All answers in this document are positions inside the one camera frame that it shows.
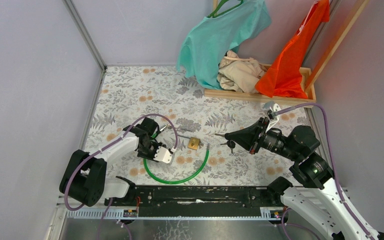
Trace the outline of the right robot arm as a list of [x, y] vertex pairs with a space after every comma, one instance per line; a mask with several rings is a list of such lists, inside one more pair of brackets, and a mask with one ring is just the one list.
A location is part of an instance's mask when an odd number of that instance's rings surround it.
[[273, 206], [287, 206], [295, 211], [327, 240], [384, 240], [384, 232], [375, 230], [357, 211], [337, 186], [328, 162], [316, 153], [319, 140], [310, 126], [296, 126], [288, 136], [272, 128], [270, 120], [260, 118], [253, 125], [223, 134], [226, 145], [241, 146], [250, 154], [268, 150], [293, 162], [293, 178], [309, 190], [322, 204], [319, 208], [284, 177], [278, 177], [267, 188], [267, 201]]

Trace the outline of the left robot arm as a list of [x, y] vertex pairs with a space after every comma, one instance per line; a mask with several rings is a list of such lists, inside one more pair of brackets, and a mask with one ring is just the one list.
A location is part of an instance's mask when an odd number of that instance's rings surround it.
[[121, 135], [94, 153], [76, 150], [59, 186], [65, 206], [71, 211], [78, 209], [70, 206], [69, 198], [78, 201], [82, 207], [92, 207], [100, 200], [118, 200], [124, 206], [132, 204], [135, 183], [124, 177], [107, 180], [107, 167], [130, 153], [136, 153], [141, 159], [169, 164], [173, 151], [153, 137], [158, 129], [155, 120], [144, 117], [142, 122], [125, 127]]

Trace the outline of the brass padlock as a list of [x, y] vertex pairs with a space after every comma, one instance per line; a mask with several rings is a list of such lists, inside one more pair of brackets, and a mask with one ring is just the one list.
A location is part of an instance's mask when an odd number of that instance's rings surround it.
[[186, 135], [183, 134], [184, 132], [192, 133], [193, 132], [192, 130], [186, 129], [186, 128], [177, 128], [176, 131], [177, 131], [177, 134], [178, 134], [178, 136], [180, 138], [188, 140], [188, 143], [187, 143], [187, 148], [188, 149], [190, 149], [190, 150], [198, 150], [199, 148], [203, 147], [203, 143], [202, 143], [202, 141], [199, 138], [197, 138], [195, 136], [186, 136]]

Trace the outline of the green cable lock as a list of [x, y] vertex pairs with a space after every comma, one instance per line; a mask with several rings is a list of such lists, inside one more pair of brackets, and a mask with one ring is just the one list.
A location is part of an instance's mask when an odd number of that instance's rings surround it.
[[201, 146], [197, 154], [187, 150], [181, 137], [179, 139], [180, 152], [174, 156], [170, 164], [158, 166], [154, 161], [143, 159], [143, 168], [150, 179], [159, 184], [178, 185], [185, 184], [199, 176], [207, 167], [210, 158], [210, 147]]

